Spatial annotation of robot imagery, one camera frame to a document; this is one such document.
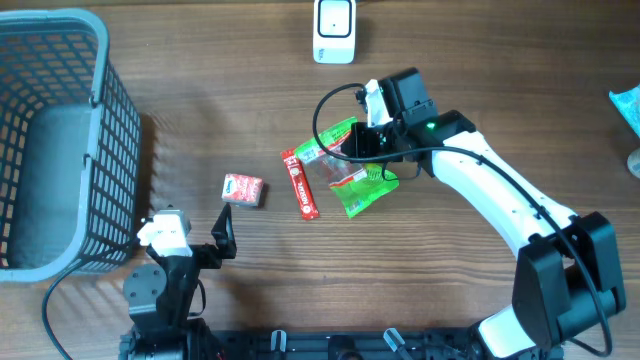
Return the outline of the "green candy bag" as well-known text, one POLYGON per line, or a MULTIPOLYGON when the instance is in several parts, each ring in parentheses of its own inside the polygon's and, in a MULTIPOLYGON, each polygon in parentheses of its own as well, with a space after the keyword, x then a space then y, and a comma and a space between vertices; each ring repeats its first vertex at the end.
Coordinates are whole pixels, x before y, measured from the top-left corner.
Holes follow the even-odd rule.
POLYGON ((327 155, 310 139, 294 150, 305 169, 325 177, 329 189, 342 203, 348 218, 353 218, 376 200, 399 186, 398 181, 386 181, 378 164, 353 164, 327 155))

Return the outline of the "red Kleenex tissue pack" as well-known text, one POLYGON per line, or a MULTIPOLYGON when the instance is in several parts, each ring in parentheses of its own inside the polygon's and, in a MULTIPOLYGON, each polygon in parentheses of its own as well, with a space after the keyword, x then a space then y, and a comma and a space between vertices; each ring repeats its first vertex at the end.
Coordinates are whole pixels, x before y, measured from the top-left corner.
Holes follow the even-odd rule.
POLYGON ((260 203, 264 180, 241 174, 226 174, 221 199, 238 206, 257 207, 260 203))

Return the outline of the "red coffee stick sachet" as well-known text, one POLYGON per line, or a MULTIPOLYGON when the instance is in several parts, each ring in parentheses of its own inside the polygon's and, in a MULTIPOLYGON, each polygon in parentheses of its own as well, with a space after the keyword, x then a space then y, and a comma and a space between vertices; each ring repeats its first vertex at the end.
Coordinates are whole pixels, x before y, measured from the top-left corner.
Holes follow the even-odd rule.
POLYGON ((320 213, 314 201, 301 160, 295 155, 294 149, 282 151, 280 155, 291 180, 302 219, 309 221, 318 218, 320 213))

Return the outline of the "teal tissue pack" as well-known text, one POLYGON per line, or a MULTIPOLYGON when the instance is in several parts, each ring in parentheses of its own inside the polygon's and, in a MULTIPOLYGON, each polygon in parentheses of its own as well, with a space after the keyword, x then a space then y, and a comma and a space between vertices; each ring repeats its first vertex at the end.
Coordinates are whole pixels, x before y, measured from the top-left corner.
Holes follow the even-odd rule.
POLYGON ((621 93, 610 91, 608 94, 613 105, 637 136, 640 136, 639 93, 640 88, 636 86, 621 93))

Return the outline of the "green lid jar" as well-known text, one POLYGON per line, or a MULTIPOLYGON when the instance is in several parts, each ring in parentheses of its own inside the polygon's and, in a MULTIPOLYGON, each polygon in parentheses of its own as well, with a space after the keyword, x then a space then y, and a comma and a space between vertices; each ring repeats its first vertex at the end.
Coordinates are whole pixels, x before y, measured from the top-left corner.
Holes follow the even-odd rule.
POLYGON ((627 158, 627 168, 636 178, 640 178, 640 149, 634 150, 627 158))

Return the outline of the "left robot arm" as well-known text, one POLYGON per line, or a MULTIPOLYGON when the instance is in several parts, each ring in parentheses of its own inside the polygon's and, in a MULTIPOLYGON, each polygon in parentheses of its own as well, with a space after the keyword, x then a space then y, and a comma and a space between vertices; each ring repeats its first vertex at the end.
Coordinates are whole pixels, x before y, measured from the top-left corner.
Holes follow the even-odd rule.
POLYGON ((200 271, 219 269, 236 257, 231 206, 223 207, 213 225, 212 244, 190 245, 190 230, 185 212, 173 207, 142 220, 137 238, 153 261, 136 267, 124 282, 133 326, 120 338, 120 359, 225 357, 220 340, 191 304, 196 292, 206 297, 200 271))

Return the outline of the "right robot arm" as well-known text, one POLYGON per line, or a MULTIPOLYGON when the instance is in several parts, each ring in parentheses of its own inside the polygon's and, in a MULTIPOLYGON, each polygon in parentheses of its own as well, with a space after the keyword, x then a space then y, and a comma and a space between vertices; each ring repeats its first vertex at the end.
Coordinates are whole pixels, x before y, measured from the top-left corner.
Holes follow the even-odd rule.
POLYGON ((546 196, 462 113, 439 112, 417 69, 353 89, 366 119, 352 125, 342 153, 352 162, 416 163, 463 196, 516 258, 511 303, 471 329, 468 357, 550 352, 593 326, 604 335, 599 356, 610 355, 609 319, 626 307, 612 224, 546 196))

